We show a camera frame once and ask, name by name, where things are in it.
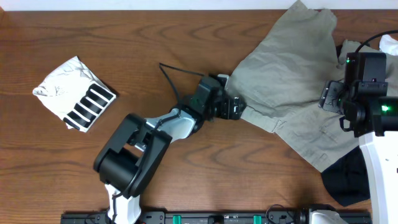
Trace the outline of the khaki green shorts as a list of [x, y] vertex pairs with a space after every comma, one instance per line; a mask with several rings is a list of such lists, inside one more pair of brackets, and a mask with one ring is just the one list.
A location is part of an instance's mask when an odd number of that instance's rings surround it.
[[346, 40], [336, 51], [337, 18], [328, 9], [295, 2], [265, 39], [233, 71], [226, 89], [246, 101], [243, 120], [277, 134], [319, 171], [359, 141], [340, 128], [339, 116], [318, 107], [328, 80], [344, 77], [346, 54], [359, 43]]

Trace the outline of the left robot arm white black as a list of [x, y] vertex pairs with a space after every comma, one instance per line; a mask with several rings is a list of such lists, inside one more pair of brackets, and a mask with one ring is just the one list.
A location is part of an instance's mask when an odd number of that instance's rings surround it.
[[239, 120], [246, 108], [240, 97], [186, 96], [157, 118], [128, 114], [97, 155], [93, 168], [108, 191], [110, 223], [135, 223], [139, 200], [166, 150], [196, 133], [213, 118]]

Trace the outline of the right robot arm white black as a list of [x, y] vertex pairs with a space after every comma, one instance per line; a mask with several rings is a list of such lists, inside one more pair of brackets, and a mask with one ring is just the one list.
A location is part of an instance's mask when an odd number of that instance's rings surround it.
[[397, 223], [397, 98], [388, 96], [386, 55], [351, 52], [343, 82], [329, 80], [319, 107], [341, 115], [359, 140], [368, 173], [373, 223]]

